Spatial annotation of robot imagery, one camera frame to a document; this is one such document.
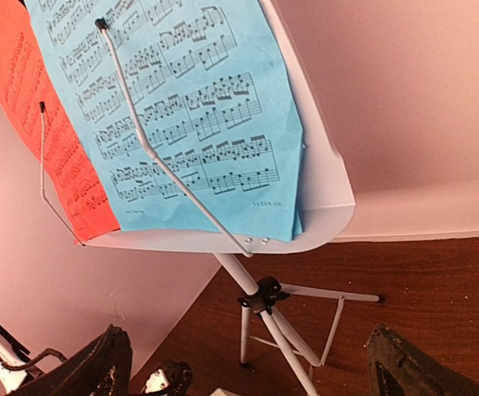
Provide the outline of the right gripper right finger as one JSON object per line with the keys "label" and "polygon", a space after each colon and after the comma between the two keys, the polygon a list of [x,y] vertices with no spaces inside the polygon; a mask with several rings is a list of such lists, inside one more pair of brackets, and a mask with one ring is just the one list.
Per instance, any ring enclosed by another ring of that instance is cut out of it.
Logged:
{"label": "right gripper right finger", "polygon": [[479,384],[378,324],[367,342],[371,395],[479,395]]}

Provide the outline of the red sheet music mat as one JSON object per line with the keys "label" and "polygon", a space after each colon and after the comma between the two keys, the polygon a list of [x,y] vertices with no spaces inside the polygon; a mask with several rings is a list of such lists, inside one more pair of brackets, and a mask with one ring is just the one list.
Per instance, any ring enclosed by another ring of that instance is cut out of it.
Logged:
{"label": "red sheet music mat", "polygon": [[0,106],[44,169],[83,242],[120,228],[50,81],[26,7],[0,1]]}

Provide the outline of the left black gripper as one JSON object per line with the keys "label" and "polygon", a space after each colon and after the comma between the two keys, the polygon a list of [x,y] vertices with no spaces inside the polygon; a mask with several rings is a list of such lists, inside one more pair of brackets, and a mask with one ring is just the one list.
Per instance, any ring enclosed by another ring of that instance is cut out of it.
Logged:
{"label": "left black gripper", "polygon": [[188,363],[166,360],[146,380],[142,394],[187,394],[192,381]]}

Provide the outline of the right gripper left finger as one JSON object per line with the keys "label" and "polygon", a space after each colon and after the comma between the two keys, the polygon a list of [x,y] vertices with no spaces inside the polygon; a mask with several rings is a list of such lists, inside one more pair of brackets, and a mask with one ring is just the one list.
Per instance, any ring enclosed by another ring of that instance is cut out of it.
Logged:
{"label": "right gripper left finger", "polygon": [[12,395],[127,395],[132,349],[122,328],[110,325],[99,337],[52,371]]}

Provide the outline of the grey music stand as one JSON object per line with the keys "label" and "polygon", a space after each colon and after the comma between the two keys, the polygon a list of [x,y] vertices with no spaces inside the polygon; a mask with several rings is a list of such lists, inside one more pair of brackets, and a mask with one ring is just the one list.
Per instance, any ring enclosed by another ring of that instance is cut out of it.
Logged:
{"label": "grey music stand", "polygon": [[315,95],[297,52],[280,19],[275,4],[260,3],[276,39],[287,69],[288,81],[303,128],[303,149],[296,203],[302,231],[283,242],[230,232],[217,218],[213,231],[195,229],[148,229],[125,232],[119,228],[91,240],[95,247],[155,250],[165,252],[204,252],[216,257],[243,291],[241,298],[241,346],[249,340],[249,320],[259,316],[272,336],[272,345],[284,355],[304,390],[315,394],[315,386],[302,367],[325,363],[325,355],[315,354],[277,309],[276,303],[289,295],[347,300],[377,301],[376,295],[345,293],[279,283],[273,279],[255,280],[240,264],[239,256],[289,254],[320,247],[341,233],[353,217],[355,200],[344,160],[330,142]]}

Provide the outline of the blue sheet music mat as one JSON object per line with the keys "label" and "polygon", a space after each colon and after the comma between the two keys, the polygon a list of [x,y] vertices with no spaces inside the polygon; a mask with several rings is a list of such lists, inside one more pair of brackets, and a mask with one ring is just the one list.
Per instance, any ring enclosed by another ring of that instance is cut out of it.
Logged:
{"label": "blue sheet music mat", "polygon": [[303,128],[257,1],[29,1],[50,80],[125,232],[293,240]]}

